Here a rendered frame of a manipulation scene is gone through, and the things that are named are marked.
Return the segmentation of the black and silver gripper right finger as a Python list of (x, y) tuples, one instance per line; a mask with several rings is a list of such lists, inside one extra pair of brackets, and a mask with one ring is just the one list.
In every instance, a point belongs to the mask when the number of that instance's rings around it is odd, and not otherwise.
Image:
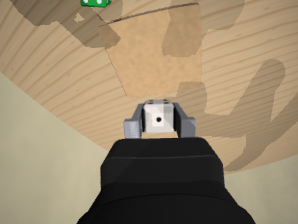
[(172, 103), (173, 108), (173, 129), (177, 132), (178, 138), (195, 137), (196, 119), (188, 117), (177, 102)]

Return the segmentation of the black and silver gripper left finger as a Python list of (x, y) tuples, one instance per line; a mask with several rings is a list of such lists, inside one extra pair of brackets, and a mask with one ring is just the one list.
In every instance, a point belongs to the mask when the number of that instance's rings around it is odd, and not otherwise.
[(145, 132), (143, 106), (143, 103), (139, 103), (132, 118), (124, 120), (123, 126), (125, 139), (141, 139), (142, 132)]

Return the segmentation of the tan square mat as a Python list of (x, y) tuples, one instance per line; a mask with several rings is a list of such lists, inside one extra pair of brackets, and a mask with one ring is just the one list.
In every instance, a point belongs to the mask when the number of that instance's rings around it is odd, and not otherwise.
[(128, 99), (201, 88), (200, 4), (97, 28)]

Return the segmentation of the green die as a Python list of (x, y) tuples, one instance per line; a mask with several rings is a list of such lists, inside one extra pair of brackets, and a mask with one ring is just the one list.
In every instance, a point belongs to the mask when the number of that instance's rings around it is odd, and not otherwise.
[(111, 4), (111, 0), (80, 0), (81, 6), (105, 8)]

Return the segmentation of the white die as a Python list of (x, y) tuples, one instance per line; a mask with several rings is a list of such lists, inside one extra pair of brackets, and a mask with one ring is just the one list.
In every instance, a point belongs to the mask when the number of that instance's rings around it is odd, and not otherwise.
[(145, 132), (173, 132), (173, 108), (170, 99), (146, 100), (143, 106)]

